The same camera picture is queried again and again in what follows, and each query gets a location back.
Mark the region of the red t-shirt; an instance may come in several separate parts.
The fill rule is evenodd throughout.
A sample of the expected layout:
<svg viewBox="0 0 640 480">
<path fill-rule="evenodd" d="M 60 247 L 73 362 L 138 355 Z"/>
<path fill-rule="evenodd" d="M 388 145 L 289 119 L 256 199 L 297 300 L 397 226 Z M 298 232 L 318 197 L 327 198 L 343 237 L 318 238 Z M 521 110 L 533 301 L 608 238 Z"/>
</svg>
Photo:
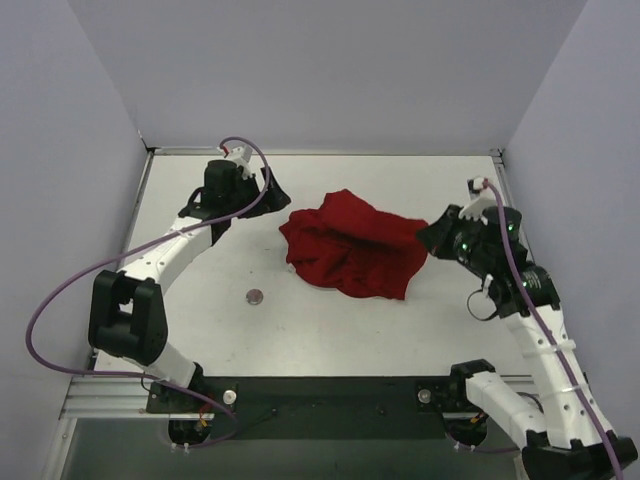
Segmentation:
<svg viewBox="0 0 640 480">
<path fill-rule="evenodd" d="M 376 209 L 347 189 L 316 209 L 292 212 L 279 227 L 286 262 L 305 282 L 353 298 L 406 298 L 428 253 L 416 233 L 428 226 Z"/>
</svg>

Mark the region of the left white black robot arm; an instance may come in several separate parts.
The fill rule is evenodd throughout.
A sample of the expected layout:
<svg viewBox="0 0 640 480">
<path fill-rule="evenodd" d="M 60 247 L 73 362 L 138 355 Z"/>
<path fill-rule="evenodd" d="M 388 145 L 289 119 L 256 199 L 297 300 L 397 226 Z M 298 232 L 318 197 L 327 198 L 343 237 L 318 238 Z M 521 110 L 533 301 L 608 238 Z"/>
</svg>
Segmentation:
<svg viewBox="0 0 640 480">
<path fill-rule="evenodd" d="M 147 248 L 117 272 L 102 271 L 93 283 L 90 345 L 173 383 L 169 398 L 183 411 L 196 410 L 204 402 L 203 373 L 170 344 L 164 295 L 220 240 L 233 219 L 256 218 L 290 204 L 271 168 L 263 166 L 260 174 L 262 184 L 238 160 L 209 161 L 203 185 L 178 212 L 167 241 Z"/>
</svg>

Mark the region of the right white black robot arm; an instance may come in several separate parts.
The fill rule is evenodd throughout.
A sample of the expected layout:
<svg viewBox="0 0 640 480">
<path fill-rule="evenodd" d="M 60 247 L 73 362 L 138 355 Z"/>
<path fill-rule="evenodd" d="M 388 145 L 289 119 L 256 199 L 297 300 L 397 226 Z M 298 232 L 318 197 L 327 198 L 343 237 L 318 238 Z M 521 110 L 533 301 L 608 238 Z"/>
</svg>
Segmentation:
<svg viewBox="0 0 640 480">
<path fill-rule="evenodd" d="M 487 203 L 450 205 L 418 240 L 438 259 L 478 277 L 529 368 L 538 393 L 530 405 L 484 361 L 453 367 L 465 399 L 487 413 L 521 451 L 530 479 L 619 479 L 638 458 L 615 433 L 591 392 L 568 335 L 549 273 L 519 241 L 521 214 Z"/>
</svg>

